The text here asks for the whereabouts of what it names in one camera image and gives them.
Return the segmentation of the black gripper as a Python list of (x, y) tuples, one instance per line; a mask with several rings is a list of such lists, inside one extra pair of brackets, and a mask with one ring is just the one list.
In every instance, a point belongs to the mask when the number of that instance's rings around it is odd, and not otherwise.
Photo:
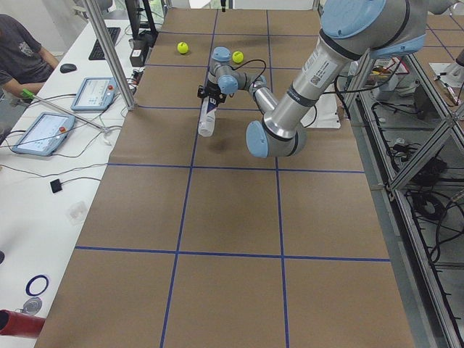
[[(204, 89), (207, 92), (207, 96), (212, 99), (212, 103), (215, 105), (215, 108), (218, 108), (220, 104), (225, 103), (226, 95), (221, 92), (218, 84), (207, 82)], [(202, 99), (202, 106), (207, 105), (207, 96)]]

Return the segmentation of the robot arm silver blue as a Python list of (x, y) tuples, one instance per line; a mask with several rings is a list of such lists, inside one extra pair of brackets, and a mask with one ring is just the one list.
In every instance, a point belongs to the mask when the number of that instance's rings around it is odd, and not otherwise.
[(244, 90), (262, 113), (261, 120), (247, 126), (249, 152), (261, 158), (297, 154), (307, 139), (302, 118), (348, 64), (365, 52), (378, 59), (419, 51), (425, 43), (427, 14), (441, 15), (453, 5), (453, 1), (326, 1), (317, 45), (281, 99), (274, 97), (260, 74), (232, 67), (228, 48), (214, 48), (207, 83), (198, 90), (199, 135), (211, 136), (218, 105)]

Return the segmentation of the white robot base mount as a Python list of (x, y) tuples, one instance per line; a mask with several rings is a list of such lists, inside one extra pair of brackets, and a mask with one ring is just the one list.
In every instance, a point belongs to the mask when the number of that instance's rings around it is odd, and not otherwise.
[(301, 124), (307, 128), (341, 127), (337, 111), (337, 99), (334, 94), (324, 94), (302, 118)]

